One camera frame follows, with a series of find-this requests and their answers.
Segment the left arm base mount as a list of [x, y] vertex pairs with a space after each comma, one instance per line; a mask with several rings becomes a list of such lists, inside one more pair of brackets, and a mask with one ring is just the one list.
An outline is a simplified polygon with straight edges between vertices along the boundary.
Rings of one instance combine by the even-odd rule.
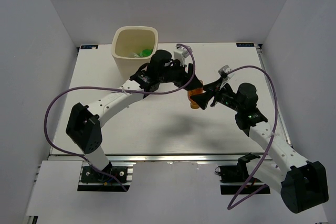
[[88, 192], [123, 192], [128, 191], [132, 181], [134, 163], [112, 162], [106, 173], [113, 175], [123, 187], [111, 176], [96, 172], [87, 163], [83, 163], [78, 180], [77, 191]]

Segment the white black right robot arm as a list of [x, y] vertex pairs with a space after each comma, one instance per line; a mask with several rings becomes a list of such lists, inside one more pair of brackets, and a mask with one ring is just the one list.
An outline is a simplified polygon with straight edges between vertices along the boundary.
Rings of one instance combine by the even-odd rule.
[[191, 96], [201, 108], [220, 103], [236, 111], [235, 121], [250, 139], [271, 157], [276, 166], [262, 163], [261, 157], [249, 153], [238, 159], [237, 175], [247, 182], [253, 177], [281, 195], [286, 207], [297, 214], [329, 200], [325, 167], [311, 162], [297, 153], [279, 135], [276, 135], [267, 118], [257, 108], [257, 89], [251, 83], [242, 83], [233, 92], [228, 83], [220, 80], [203, 87], [203, 93]]

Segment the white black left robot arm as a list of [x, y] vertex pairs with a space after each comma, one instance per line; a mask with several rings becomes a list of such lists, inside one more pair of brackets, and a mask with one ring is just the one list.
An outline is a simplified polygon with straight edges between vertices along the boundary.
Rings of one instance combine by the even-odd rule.
[[149, 95], [158, 95], [162, 83], [173, 83], [178, 90], [191, 91], [203, 85], [195, 74], [195, 63], [185, 64], [192, 57], [189, 46], [177, 44], [171, 54], [157, 50], [150, 62], [137, 71], [118, 89], [88, 105], [75, 104], [70, 112], [66, 134], [83, 152], [85, 160], [93, 166], [93, 176], [101, 182], [110, 178], [112, 165], [102, 144], [102, 127], [115, 115], [131, 104]]

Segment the green plastic soda bottle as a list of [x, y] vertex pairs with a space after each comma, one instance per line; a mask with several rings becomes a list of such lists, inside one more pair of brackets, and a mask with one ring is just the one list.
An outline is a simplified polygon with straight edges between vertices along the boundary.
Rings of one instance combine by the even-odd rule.
[[153, 49], [143, 49], [140, 53], [137, 54], [138, 58], [149, 57], [153, 52]]

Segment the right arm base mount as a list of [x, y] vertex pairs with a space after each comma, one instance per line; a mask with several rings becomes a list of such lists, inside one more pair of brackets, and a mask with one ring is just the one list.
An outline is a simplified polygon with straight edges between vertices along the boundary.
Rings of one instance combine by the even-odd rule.
[[[236, 165], [222, 165], [215, 168], [215, 174], [220, 179], [220, 193], [222, 195], [235, 195], [240, 186], [244, 183], [249, 176], [246, 164], [254, 159], [260, 159], [257, 154], [249, 153], [238, 159]], [[250, 195], [254, 191], [260, 189], [257, 194], [266, 195], [270, 194], [270, 188], [267, 186], [263, 188], [263, 183], [252, 177], [248, 184], [241, 191], [241, 195]]]

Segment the clear labelled water bottle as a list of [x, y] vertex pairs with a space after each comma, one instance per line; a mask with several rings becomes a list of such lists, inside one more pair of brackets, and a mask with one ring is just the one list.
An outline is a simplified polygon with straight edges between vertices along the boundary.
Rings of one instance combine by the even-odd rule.
[[136, 54], [135, 52], [131, 52], [128, 55], [129, 58], [140, 58], [140, 55]]

